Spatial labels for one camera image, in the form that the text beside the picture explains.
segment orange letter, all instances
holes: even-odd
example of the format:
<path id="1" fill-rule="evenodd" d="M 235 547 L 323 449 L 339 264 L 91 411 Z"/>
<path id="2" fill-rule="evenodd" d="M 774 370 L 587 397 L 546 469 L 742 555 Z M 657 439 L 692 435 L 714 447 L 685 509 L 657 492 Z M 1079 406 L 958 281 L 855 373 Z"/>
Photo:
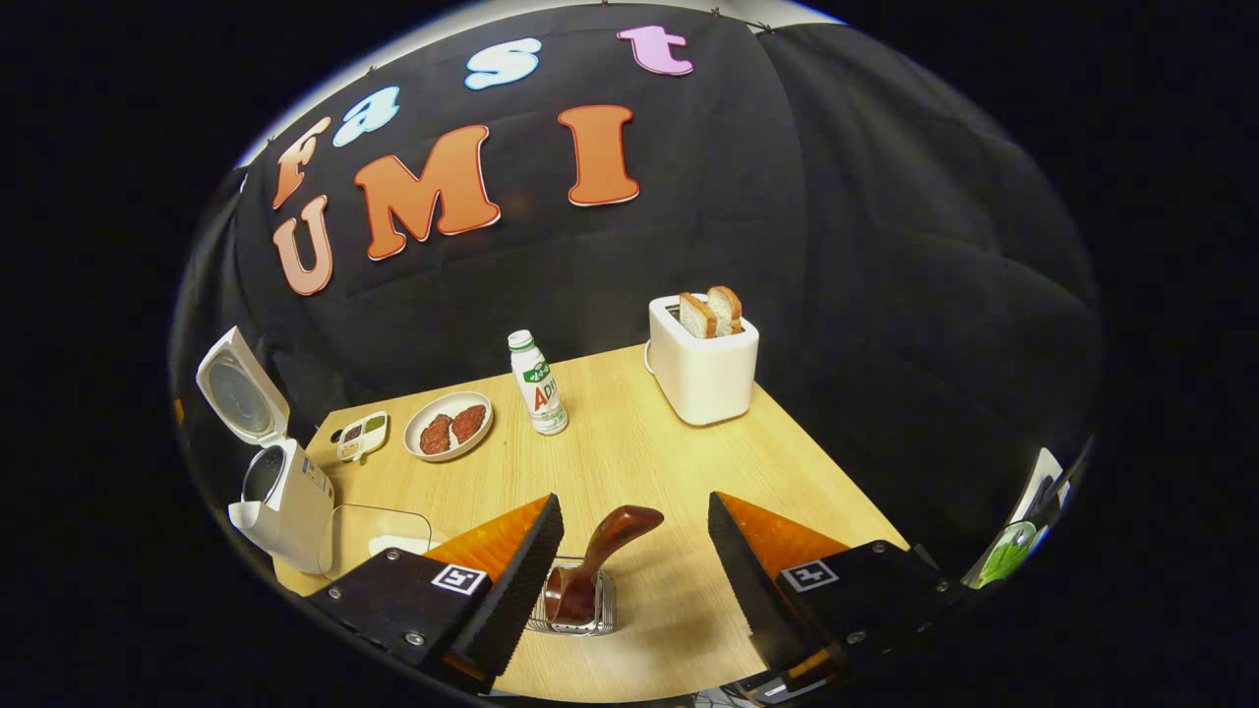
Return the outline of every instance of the orange letter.
<path id="1" fill-rule="evenodd" d="M 285 277 L 288 278 L 288 287 L 297 295 L 315 295 L 324 290 L 329 278 L 332 277 L 332 248 L 327 244 L 327 229 L 324 227 L 324 207 L 327 205 L 327 195 L 321 194 L 310 200 L 302 208 L 302 220 L 311 229 L 311 244 L 315 246 L 315 267 L 306 270 L 301 258 L 297 257 L 297 242 L 293 232 L 297 229 L 297 219 L 288 219 L 279 224 L 271 242 L 279 251 L 279 265 L 285 267 Z"/>
<path id="2" fill-rule="evenodd" d="M 438 137 L 419 179 L 393 155 L 373 160 L 354 175 L 354 184 L 368 199 L 369 258 L 380 261 L 407 246 L 407 237 L 394 231 L 392 217 L 398 217 L 415 241 L 427 239 L 438 197 L 442 218 L 437 231 L 446 236 L 499 220 L 499 207 L 486 198 L 481 180 L 481 144 L 488 136 L 490 128 L 468 126 Z"/>
<path id="3" fill-rule="evenodd" d="M 626 175 L 621 149 L 621 126 L 633 113 L 623 106 L 582 106 L 559 115 L 573 131 L 577 152 L 577 184 L 568 200 L 578 207 L 616 204 L 638 197 L 638 183 Z"/>
<path id="4" fill-rule="evenodd" d="M 306 175 L 297 171 L 297 168 L 311 161 L 315 155 L 315 136 L 327 130 L 331 123 L 332 118 L 324 116 L 324 120 L 315 123 L 315 127 L 306 131 L 306 135 L 298 137 L 297 142 L 290 145 L 288 150 L 279 155 L 279 180 L 276 200 L 271 203 L 272 209 L 278 209 L 285 199 L 288 199 L 288 195 L 306 179 Z"/>

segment white appliance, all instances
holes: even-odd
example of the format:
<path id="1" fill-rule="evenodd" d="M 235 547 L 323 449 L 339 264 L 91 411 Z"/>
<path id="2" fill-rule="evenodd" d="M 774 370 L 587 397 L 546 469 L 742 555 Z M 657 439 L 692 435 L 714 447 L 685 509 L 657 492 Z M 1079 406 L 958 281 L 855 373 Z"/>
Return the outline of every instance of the white appliance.
<path id="1" fill-rule="evenodd" d="M 706 295 L 694 295 L 708 301 Z M 739 334 L 696 338 L 677 319 L 679 300 L 671 295 L 647 304 L 651 339 L 643 348 L 643 364 L 655 374 L 677 417 L 692 426 L 747 413 L 760 333 L 740 317 Z"/>
<path id="2" fill-rule="evenodd" d="M 196 385 L 223 423 L 240 440 L 261 445 L 249 462 L 240 501 L 228 505 L 232 525 L 273 558 L 320 573 L 331 557 L 335 491 L 327 476 L 287 436 L 288 402 L 258 364 L 237 328 L 201 359 Z"/>

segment bottle cap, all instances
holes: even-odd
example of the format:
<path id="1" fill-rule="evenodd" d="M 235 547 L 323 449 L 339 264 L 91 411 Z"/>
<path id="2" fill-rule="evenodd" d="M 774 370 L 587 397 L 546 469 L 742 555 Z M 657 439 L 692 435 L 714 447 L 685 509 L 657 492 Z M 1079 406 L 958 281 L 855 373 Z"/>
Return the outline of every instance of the bottle cap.
<path id="1" fill-rule="evenodd" d="M 524 351 L 534 345 L 534 335 L 529 334 L 529 330 L 516 330 L 507 335 L 507 349 L 512 351 Z"/>

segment meat patty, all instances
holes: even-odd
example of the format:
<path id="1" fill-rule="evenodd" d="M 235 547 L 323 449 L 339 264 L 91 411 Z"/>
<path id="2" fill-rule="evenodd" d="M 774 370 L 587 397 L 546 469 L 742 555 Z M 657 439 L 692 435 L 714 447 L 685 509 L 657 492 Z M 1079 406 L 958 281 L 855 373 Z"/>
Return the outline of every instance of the meat patty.
<path id="1" fill-rule="evenodd" d="M 451 417 L 441 414 L 419 433 L 419 448 L 424 455 L 437 455 L 451 448 Z"/>
<path id="2" fill-rule="evenodd" d="M 476 435 L 485 422 L 485 406 L 472 406 L 458 416 L 454 416 L 454 437 L 462 443 Z"/>

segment bottle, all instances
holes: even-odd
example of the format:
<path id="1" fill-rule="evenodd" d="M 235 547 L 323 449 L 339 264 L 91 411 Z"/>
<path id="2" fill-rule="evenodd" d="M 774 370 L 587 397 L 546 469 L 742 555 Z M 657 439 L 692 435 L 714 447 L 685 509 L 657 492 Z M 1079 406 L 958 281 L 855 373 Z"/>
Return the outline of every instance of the bottle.
<path id="1" fill-rule="evenodd" d="M 559 385 L 550 373 L 546 358 L 538 350 L 534 335 L 522 329 L 507 336 L 511 350 L 511 374 L 525 397 L 525 411 L 534 430 L 543 435 L 555 435 L 568 427 L 568 412 L 559 399 Z"/>

